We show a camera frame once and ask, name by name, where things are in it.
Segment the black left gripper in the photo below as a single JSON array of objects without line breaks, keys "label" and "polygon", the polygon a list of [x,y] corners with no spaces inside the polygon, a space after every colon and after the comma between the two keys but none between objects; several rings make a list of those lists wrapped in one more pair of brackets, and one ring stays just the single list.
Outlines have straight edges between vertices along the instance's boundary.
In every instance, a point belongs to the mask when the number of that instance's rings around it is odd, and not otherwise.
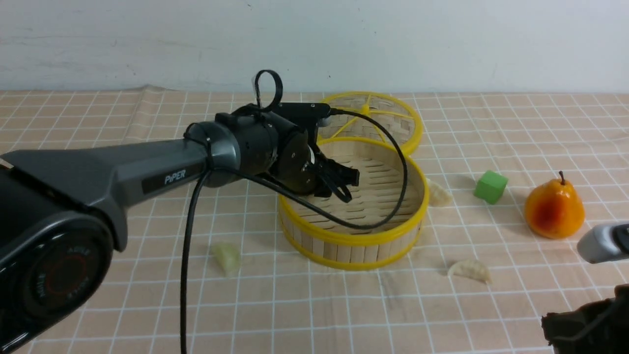
[{"label": "black left gripper", "polygon": [[273,164],[273,179],[279,186],[298,196],[352,200],[347,186],[359,186],[359,170],[326,157],[316,144],[309,144],[308,133],[291,134],[285,143]]}]

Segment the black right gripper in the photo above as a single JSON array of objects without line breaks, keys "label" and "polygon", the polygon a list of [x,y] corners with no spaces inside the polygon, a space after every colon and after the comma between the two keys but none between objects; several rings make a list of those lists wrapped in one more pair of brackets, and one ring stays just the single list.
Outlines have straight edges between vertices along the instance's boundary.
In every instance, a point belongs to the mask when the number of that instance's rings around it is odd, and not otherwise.
[{"label": "black right gripper", "polygon": [[555,354],[627,354],[629,286],[618,285],[614,298],[590,302],[575,311],[549,312],[541,324]]}]

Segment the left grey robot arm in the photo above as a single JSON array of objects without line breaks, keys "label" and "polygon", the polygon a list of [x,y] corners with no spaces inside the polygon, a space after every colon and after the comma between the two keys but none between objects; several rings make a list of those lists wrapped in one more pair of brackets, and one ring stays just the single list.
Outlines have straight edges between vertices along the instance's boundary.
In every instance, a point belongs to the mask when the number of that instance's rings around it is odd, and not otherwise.
[{"label": "left grey robot arm", "polygon": [[298,196],[348,202],[359,171],[316,145],[317,119],[217,114],[182,139],[84,149],[14,150],[1,159],[1,352],[81,307],[127,245],[129,208],[209,177],[243,175]]}]

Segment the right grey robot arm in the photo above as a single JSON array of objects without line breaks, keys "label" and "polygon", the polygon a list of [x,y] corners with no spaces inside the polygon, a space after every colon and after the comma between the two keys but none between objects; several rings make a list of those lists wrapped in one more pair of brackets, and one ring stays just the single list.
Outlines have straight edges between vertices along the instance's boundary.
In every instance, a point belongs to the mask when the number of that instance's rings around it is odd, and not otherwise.
[{"label": "right grey robot arm", "polygon": [[[552,354],[568,312],[628,284],[628,168],[602,157],[436,158],[419,162],[454,200],[431,207],[416,247],[393,265],[346,273],[315,316],[335,320],[342,354]],[[566,177],[586,226],[548,239],[525,222],[533,186]]]}]

